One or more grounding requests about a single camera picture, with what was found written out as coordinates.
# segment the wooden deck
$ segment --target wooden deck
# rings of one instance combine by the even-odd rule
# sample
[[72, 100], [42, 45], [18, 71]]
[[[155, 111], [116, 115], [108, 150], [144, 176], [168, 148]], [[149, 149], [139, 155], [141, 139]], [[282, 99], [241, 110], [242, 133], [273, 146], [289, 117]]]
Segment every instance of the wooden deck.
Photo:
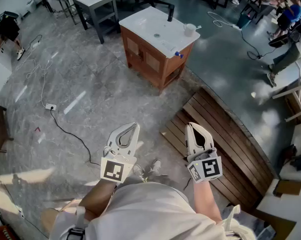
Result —
[[267, 163], [224, 109], [200, 89], [174, 118], [166, 123], [161, 134], [185, 157], [185, 126], [194, 122], [213, 137], [221, 156], [223, 176], [213, 184], [234, 205], [250, 211], [265, 195], [273, 180]]

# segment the blue shirt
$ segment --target blue shirt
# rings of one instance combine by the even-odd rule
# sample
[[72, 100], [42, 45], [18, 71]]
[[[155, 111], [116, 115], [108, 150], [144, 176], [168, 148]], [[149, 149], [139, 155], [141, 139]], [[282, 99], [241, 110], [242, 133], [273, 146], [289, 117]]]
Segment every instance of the blue shirt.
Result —
[[294, 15], [290, 12], [290, 10], [284, 10], [285, 16], [290, 20], [290, 22], [297, 22], [301, 17], [301, 7], [297, 4], [293, 4], [290, 9], [294, 12]]

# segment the black cable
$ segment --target black cable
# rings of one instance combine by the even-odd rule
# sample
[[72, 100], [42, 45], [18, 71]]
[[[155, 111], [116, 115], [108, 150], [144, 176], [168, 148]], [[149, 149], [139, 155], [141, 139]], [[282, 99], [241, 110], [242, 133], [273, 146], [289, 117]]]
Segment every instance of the black cable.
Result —
[[[13, 203], [14, 206], [16, 207], [17, 211], [18, 211], [19, 213], [21, 213], [21, 211], [18, 209], [17, 205], [15, 204], [14, 199], [13, 199], [11, 193], [9, 192], [9, 190], [7, 189], [7, 187], [5, 186], [5, 184], [2, 183], [1, 180], [0, 180], [0, 184], [2, 184], [2, 185], [4, 186], [4, 188], [6, 189], [7, 193], [8, 193], [9, 196], [10, 196], [10, 199], [11, 199], [12, 203]], [[26, 219], [25, 216], [22, 216], [22, 215], [21, 215], [21, 217], [22, 217], [25, 221], [27, 221], [29, 224], [31, 224], [35, 229], [37, 229], [38, 232], [40, 232], [44, 237], [46, 237], [47, 239], [49, 239], [49, 238], [48, 238], [48, 237], [47, 237], [47, 236], [46, 236], [46, 235], [45, 235], [45, 234], [44, 234], [37, 226], [35, 226], [32, 222], [30, 222], [28, 219]]]
[[39, 38], [39, 40], [37, 41], [38, 43], [42, 40], [42, 35], [41, 34], [38, 34], [30, 43], [29, 43], [29, 46], [28, 46], [28, 48], [25, 50], [25, 52], [27, 52], [28, 50], [29, 50], [29, 48], [31, 48], [31, 44], [32, 44], [32, 42], [34, 42], [35, 40], [36, 40], [36, 38], [38, 38], [40, 36], [40, 38]]
[[186, 186], [185, 186], [185, 187], [182, 189], [183, 191], [185, 191], [185, 189], [188, 187], [188, 185], [189, 185], [189, 183], [190, 183], [191, 179], [192, 179], [192, 178], [189, 178], [189, 180], [187, 181], [187, 184], [186, 184]]
[[62, 130], [64, 133], [66, 133], [66, 134], [73, 135], [74, 137], [76, 137], [77, 139], [79, 139], [79, 140], [81, 141], [81, 143], [85, 146], [85, 148], [86, 148], [87, 151], [88, 151], [88, 154], [89, 154], [89, 162], [90, 162], [91, 164], [101, 166], [99, 163], [92, 162], [92, 154], [91, 154], [91, 151], [90, 151], [89, 148], [85, 145], [84, 141], [83, 141], [81, 138], [77, 137], [75, 134], [72, 134], [72, 133], [70, 133], [70, 132], [65, 131], [62, 127], [59, 126], [59, 124], [57, 123], [55, 117], [54, 117], [53, 114], [52, 114], [52, 108], [50, 109], [50, 114], [51, 114], [52, 118], [54, 118], [54, 121], [55, 121], [55, 123], [56, 123], [56, 125], [58, 126], [59, 129], [61, 129], [61, 130]]
[[258, 51], [253, 45], [251, 45], [249, 42], [247, 42], [247, 41], [245, 40], [245, 38], [244, 38], [244, 36], [243, 36], [243, 31], [241, 31], [241, 38], [244, 40], [244, 42], [245, 42], [246, 44], [248, 44], [249, 46], [253, 47], [253, 48], [255, 49], [255, 51], [257, 52], [257, 54], [253, 53], [253, 52], [250, 51], [250, 50], [247, 52], [247, 56], [248, 56], [251, 60], [253, 60], [253, 61], [256, 61], [257, 59], [259, 60], [259, 59], [265, 57], [267, 54], [273, 53], [273, 52], [277, 49], [277, 47], [276, 47], [273, 51], [267, 52], [267, 53], [265, 53], [264, 55], [261, 55], [261, 54], [259, 53], [259, 51]]

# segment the sneaker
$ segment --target sneaker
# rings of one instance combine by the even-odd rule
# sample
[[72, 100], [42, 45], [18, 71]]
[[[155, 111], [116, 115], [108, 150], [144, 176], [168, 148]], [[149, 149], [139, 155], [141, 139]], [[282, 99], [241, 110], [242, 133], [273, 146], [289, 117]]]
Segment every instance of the sneaker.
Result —
[[18, 51], [18, 56], [17, 56], [17, 60], [18, 60], [18, 61], [19, 61], [20, 58], [23, 56], [24, 52], [25, 52], [25, 49], [24, 49], [24, 48], [22, 48], [22, 49], [20, 49], [20, 50]]
[[267, 78], [268, 78], [272, 88], [277, 86], [275, 83], [275, 77], [272, 76], [272, 73], [268, 73]]
[[133, 172], [133, 174], [135, 174], [136, 176], [139, 176], [139, 177], [144, 175], [144, 171], [143, 171], [142, 167], [137, 163], [134, 164], [134, 166], [132, 168], [132, 172]]
[[155, 173], [157, 175], [160, 174], [160, 168], [161, 168], [161, 160], [156, 158], [154, 162], [152, 162], [151, 168], [150, 168], [150, 173]]
[[237, 1], [235, 1], [235, 0], [232, 0], [231, 2], [232, 2], [234, 5], [237, 5], [237, 6], [240, 4], [239, 2], [237, 2]]

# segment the cabinet door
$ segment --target cabinet door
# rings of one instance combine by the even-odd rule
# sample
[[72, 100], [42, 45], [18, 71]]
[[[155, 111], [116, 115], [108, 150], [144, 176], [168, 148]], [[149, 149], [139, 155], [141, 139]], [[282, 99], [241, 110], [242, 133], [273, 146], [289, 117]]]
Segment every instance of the cabinet door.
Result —
[[131, 54], [131, 56], [136, 60], [142, 61], [143, 54], [141, 53], [140, 45], [129, 36], [126, 36], [126, 44], [127, 51]]
[[165, 58], [160, 52], [153, 52], [147, 49], [145, 46], [141, 45], [140, 49], [142, 51], [143, 64], [149, 71], [153, 71], [156, 76], [161, 76], [163, 74], [163, 68], [165, 63]]

